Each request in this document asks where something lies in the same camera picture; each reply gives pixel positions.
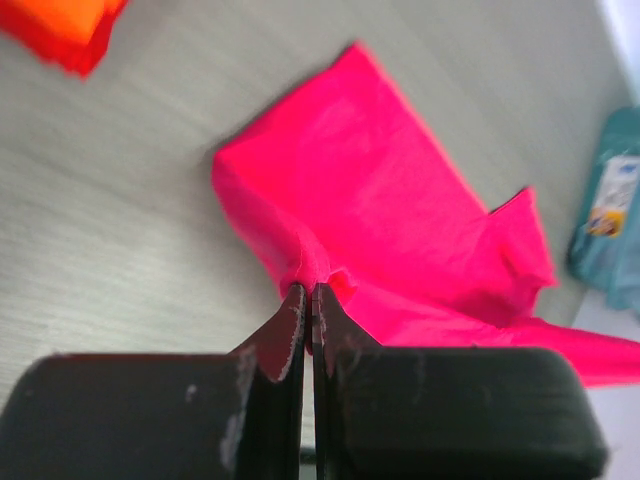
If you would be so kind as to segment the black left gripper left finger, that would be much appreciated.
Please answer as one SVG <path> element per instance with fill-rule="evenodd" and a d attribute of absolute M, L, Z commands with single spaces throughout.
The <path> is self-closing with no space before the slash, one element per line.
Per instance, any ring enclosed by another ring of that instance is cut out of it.
<path fill-rule="evenodd" d="M 56 354 L 1 414 L 5 479 L 295 479 L 306 292 L 225 354 Z"/>

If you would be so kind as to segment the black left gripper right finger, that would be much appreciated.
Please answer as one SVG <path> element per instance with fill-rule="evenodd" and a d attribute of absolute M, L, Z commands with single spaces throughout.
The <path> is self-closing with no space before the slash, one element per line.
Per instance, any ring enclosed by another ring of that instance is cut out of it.
<path fill-rule="evenodd" d="M 385 347 L 311 300 L 321 479 L 595 479 L 608 448 L 575 371 L 539 348 Z"/>

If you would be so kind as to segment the pink t shirt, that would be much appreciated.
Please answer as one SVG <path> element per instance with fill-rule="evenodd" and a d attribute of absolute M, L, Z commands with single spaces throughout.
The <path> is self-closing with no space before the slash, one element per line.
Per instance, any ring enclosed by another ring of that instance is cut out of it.
<path fill-rule="evenodd" d="M 635 341 L 534 314 L 554 264 L 535 192 L 485 207 L 391 77 L 350 46 L 216 152 L 212 185 L 280 291 L 326 284 L 394 347 L 542 347 L 635 384 Z"/>

